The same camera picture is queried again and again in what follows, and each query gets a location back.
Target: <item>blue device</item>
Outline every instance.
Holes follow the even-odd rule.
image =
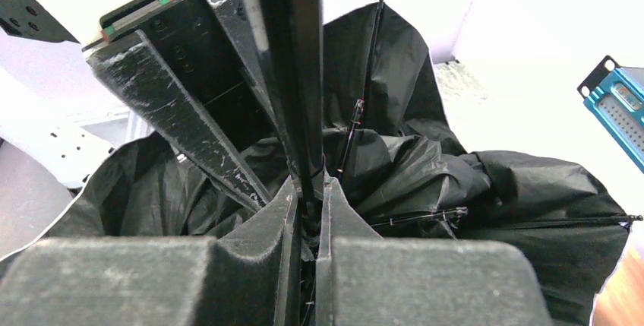
[[[644,172],[644,68],[606,56],[577,87],[584,105]]]

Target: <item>wooden floor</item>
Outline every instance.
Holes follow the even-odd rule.
[[[634,248],[597,298],[594,326],[644,326],[644,260]]]

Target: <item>crumpled black fabric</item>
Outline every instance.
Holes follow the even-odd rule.
[[[420,34],[388,7],[374,31],[375,13],[376,5],[368,5],[324,28],[329,172],[365,80],[371,89],[344,168],[349,203],[368,223],[467,207],[469,215],[458,223],[425,221],[378,231],[510,243],[531,261],[553,318],[587,324],[593,296],[629,234],[620,224],[623,210],[578,164],[509,151],[466,153],[447,124]],[[376,49],[370,51],[374,34]],[[242,155],[276,193],[288,175],[278,140],[266,138]],[[221,237],[249,216],[152,134],[114,152],[47,236]],[[597,218],[609,221],[594,223]]]

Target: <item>perforated grille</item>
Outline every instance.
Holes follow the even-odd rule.
[[[617,126],[621,134],[630,146],[639,154],[644,154],[644,128],[642,123],[637,122],[629,111],[622,106],[616,97],[608,94],[602,98],[597,105],[600,112],[603,112]]]

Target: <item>black metal pole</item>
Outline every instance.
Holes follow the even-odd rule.
[[[243,0],[278,135],[308,204],[324,193],[321,0]]]

